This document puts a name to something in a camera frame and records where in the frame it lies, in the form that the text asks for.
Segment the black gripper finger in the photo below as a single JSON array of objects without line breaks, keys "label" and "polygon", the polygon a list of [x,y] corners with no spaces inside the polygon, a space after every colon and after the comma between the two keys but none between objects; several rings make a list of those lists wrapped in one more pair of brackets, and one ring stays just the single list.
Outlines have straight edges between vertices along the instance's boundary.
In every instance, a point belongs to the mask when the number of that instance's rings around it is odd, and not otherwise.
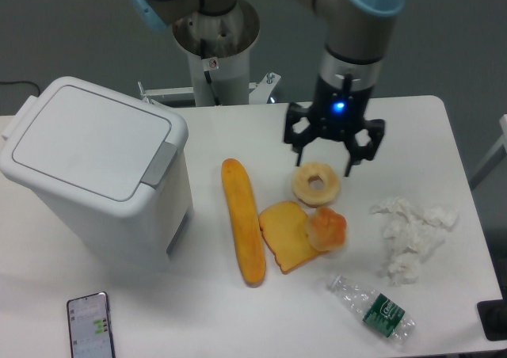
[{"label": "black gripper finger", "polygon": [[[344,173],[345,177],[348,177],[352,168],[361,164],[363,160],[372,161],[375,158],[385,135],[385,125],[386,122],[382,119],[363,119],[360,124],[345,137],[345,147],[349,152],[349,160]],[[368,140],[364,145],[360,145],[356,137],[361,131],[367,132]]]},{"label": "black gripper finger", "polygon": [[[297,154],[296,166],[300,166],[304,147],[316,138],[316,133],[311,123],[311,116],[312,106],[303,107],[296,102],[289,103],[285,115],[283,141],[289,144],[292,147],[292,151]],[[306,120],[308,125],[297,130],[297,124],[300,124],[303,120]]]}]

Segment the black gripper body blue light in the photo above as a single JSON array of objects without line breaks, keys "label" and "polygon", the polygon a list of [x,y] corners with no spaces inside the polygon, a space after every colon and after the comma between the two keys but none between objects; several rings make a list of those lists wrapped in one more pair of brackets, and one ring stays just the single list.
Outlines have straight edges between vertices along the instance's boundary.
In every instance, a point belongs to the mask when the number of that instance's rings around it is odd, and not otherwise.
[{"label": "black gripper body blue light", "polygon": [[366,120],[364,113],[373,87],[352,90],[352,80],[336,87],[318,77],[311,105],[311,138],[356,143],[356,135],[366,131],[370,140],[375,136],[375,121]]}]

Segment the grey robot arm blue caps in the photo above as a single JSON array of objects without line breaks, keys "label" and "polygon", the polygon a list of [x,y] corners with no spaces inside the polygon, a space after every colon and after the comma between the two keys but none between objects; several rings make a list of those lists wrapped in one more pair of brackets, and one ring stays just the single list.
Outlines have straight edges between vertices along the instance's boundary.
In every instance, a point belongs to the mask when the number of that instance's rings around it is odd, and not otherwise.
[{"label": "grey robot arm blue caps", "polygon": [[[199,106],[244,105],[250,96],[250,49],[260,20],[244,0],[131,0],[153,29],[171,29],[187,54]],[[364,112],[405,0],[293,0],[324,20],[328,35],[308,108],[288,106],[284,141],[293,151],[317,138],[344,143],[349,166],[371,161],[383,120]]]}]

